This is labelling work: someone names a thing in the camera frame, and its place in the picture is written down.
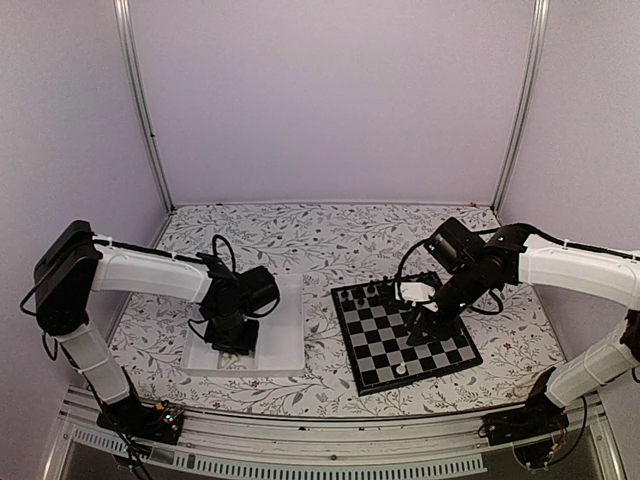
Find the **black white chessboard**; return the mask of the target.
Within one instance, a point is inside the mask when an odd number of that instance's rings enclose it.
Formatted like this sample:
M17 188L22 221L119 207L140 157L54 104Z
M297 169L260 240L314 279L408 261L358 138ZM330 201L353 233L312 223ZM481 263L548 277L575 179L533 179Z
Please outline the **black white chessboard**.
M393 280L384 277L331 290L347 356L359 396L416 381L458 373L483 363L466 326L444 341L407 344L406 321L412 307L394 298ZM406 373L396 373L404 364Z

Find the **white plastic tray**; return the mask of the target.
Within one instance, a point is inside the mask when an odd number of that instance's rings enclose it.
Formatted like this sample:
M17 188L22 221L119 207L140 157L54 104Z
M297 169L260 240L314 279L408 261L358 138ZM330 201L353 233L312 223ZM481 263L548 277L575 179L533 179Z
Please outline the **white plastic tray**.
M262 319L247 319L242 339L251 349L226 353L202 337L206 327L187 333L180 361L190 376L242 378L299 376L305 370L303 283L301 274L278 275L280 302Z

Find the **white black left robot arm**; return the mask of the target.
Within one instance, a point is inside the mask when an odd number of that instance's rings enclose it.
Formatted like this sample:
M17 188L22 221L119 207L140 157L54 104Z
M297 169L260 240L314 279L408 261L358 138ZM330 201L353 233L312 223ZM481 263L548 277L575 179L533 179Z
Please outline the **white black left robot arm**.
M239 272L217 251L193 257L100 236L83 220L73 221L34 269L27 298L32 316L70 356L98 399L110 405L111 419L128 434L148 426L148 412L89 324L87 303L93 292L123 291L181 299L197 306L206 323L205 342L213 349L248 354L255 349L260 319L270 315L281 294L263 266Z

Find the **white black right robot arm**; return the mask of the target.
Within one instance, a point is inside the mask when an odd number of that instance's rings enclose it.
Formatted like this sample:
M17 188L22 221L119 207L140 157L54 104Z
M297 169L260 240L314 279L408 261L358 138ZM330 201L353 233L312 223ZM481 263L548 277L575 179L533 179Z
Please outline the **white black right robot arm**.
M571 360L536 380L517 427L537 436L552 424L556 410L604 387L639 365L639 254L561 240L526 223L472 231L456 218L445 220L413 246L426 250L449 275L441 287L395 275L396 300L409 304L412 345L426 336L448 339L456 319L482 296L503 287L556 288L590 304L607 303L622 314L610 332Z

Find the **floral patterned table mat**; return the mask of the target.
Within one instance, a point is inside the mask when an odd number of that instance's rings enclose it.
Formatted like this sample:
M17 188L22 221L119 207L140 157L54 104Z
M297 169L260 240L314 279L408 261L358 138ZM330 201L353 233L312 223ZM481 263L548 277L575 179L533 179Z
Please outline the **floral patterned table mat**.
M442 378L359 396L330 291L392 275L436 270L415 242L455 217L472 230L495 227L475 206L248 204L187 206L172 216L159 246L192 255L211 239L228 240L221 255L240 270L263 265L304 278L305 371L287 378L213 378L180 366L194 309L151 295L132 296L110 348L139 394L193 407L310 417L381 417L480 409L523 400L537 376L563 361L534 290L509 287L504 311L483 299L464 315L482 358L479 366Z

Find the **aluminium front rail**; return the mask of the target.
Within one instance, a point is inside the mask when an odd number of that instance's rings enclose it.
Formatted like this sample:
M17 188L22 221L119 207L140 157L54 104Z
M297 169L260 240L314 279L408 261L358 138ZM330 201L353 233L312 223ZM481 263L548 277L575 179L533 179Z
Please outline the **aluminium front rail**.
M44 458L45 479L623 479L626 471L596 395L567 411L547 467L521 465L543 437L493 445L481 412L394 418L270 417L190 408L178 442L142 443L142 463L97 423L85 390L70 388Z

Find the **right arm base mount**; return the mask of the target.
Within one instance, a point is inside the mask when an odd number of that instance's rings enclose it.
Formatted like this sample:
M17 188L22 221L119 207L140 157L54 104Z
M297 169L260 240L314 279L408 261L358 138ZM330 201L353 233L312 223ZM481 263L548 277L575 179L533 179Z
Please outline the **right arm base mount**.
M569 419L544 395L527 399L523 406L486 414L477 430L490 446L524 441L514 450L517 462L529 470L550 467L564 445Z

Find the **left aluminium frame post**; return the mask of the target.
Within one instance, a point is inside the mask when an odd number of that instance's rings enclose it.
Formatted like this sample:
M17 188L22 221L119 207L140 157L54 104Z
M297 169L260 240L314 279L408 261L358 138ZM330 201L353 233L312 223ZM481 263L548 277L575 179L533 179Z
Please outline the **left aluminium frame post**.
M144 83L136 48L131 16L131 5L127 0L114 0L116 27L127 73L134 109L138 119L142 142L151 169L152 179L158 191L164 210L170 214L175 204L170 192L168 179L161 160L157 136L152 123Z

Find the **aluminium frame post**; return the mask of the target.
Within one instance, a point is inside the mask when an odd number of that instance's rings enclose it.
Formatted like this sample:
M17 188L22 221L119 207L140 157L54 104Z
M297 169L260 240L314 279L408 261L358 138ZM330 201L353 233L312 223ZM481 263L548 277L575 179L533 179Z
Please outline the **aluminium frame post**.
M533 2L533 13L526 51L524 73L503 163L499 172L496 189L492 197L491 209L497 217L501 216L506 205L509 187L513 179L526 129L538 71L543 56L549 7L549 0L535 0Z
M144 83L136 48L131 16L131 5L127 0L114 0L116 27L127 73L134 109L138 119L142 142L151 169L152 179L158 191L164 210L170 214L175 204L170 192L168 179L161 160L157 136L152 123Z

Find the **right aluminium frame post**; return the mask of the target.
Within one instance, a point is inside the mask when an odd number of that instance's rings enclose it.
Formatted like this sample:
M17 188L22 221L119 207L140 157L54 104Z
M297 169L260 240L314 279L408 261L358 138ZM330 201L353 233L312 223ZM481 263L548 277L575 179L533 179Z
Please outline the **right aluminium frame post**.
M491 209L497 217L501 216L506 205L509 187L513 179L526 129L538 71L543 56L549 7L549 0L535 0L533 2L533 13L526 51L524 73L503 163L499 172L496 189L492 197Z

